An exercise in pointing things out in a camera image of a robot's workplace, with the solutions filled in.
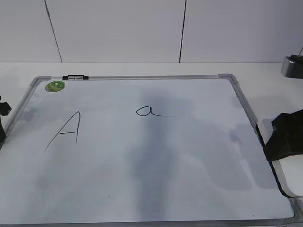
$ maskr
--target white table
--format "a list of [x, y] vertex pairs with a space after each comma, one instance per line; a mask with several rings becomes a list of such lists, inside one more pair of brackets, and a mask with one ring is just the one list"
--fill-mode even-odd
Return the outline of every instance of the white table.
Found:
[[[30, 82], [37, 76], [155, 76], [234, 74], [259, 123], [262, 137], [268, 141], [271, 121], [280, 113], [303, 108], [303, 80], [290, 79], [280, 73], [281, 63], [0, 63], [0, 95], [13, 111]], [[4, 117], [4, 126], [8, 121]], [[303, 156], [273, 162], [286, 194], [303, 196]]]

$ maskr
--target whiteboard surface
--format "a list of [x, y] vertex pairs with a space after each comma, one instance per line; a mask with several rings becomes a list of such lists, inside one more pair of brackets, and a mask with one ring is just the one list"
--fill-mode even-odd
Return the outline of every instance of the whiteboard surface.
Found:
[[[293, 216], [229, 81], [47, 83], [0, 151], [2, 223]], [[143, 106], [165, 117], [139, 116]], [[78, 111], [77, 144], [59, 134], [45, 150]]]

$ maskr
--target black marker writing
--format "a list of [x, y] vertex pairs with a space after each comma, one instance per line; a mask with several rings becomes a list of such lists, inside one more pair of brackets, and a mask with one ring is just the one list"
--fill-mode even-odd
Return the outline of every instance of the black marker writing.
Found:
[[78, 132], [79, 132], [79, 125], [80, 125], [80, 120], [81, 120], [81, 114], [79, 111], [77, 111], [73, 116], [70, 117], [70, 119], [68, 119], [68, 121], [64, 124], [64, 126], [62, 126], [62, 128], [60, 128], [60, 130], [56, 133], [56, 135], [51, 139], [51, 141], [48, 143], [48, 145], [46, 146], [44, 152], [46, 151], [46, 149], [49, 147], [49, 145], [51, 145], [52, 141], [56, 138], [57, 135], [59, 134], [70, 134], [70, 133], [74, 133], [74, 132], [61, 132], [61, 130], [67, 125], [67, 123], [76, 115], [79, 115], [79, 120], [78, 120], [78, 126], [77, 126], [77, 131], [76, 131], [76, 143], [78, 140]]
[[[139, 114], [139, 111], [142, 110], [142, 109], [149, 109], [149, 112], [148, 112], [147, 114]], [[144, 106], [144, 107], [141, 107], [140, 109], [138, 109], [138, 110], [136, 111], [136, 113], [137, 113], [139, 116], [141, 116], [141, 117], [146, 117], [146, 116], [149, 115], [149, 114], [152, 114], [152, 115], [158, 116], [158, 117], [169, 117], [169, 116], [154, 114], [154, 113], [152, 112], [152, 107], [151, 107], [151, 106]]]

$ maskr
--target panel seam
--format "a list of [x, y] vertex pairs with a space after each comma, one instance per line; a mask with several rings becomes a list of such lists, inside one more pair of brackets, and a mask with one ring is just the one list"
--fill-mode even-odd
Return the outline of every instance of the panel seam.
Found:
[[58, 46], [57, 38], [56, 38], [56, 35], [55, 35], [55, 31], [53, 29], [53, 24], [52, 24], [51, 16], [50, 16], [49, 11], [48, 11], [46, 0], [44, 0], [44, 3], [45, 3], [45, 9], [46, 9], [46, 12], [47, 12], [47, 15], [48, 15], [49, 22], [51, 23], [51, 27], [52, 27], [52, 31], [53, 31], [53, 36], [55, 38], [55, 42], [56, 42], [56, 45], [57, 45], [57, 50], [58, 50], [58, 53], [59, 53], [60, 61], [62, 63], [61, 53], [60, 53], [60, 50], [59, 50], [59, 46]]
[[183, 25], [182, 25], [182, 35], [181, 35], [181, 44], [180, 44], [179, 63], [181, 63], [181, 53], [182, 53], [182, 44], [183, 44], [183, 33], [184, 33], [186, 5], [187, 5], [187, 0], [185, 0], [185, 3], [184, 3], [184, 14], [183, 14]]

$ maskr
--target green round sticker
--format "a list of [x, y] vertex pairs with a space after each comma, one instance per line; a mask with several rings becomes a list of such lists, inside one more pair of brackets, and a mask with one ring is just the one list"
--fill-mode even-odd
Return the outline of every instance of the green round sticker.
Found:
[[45, 86], [46, 91], [48, 92], [57, 92], [65, 88], [65, 83], [63, 81], [53, 81]]

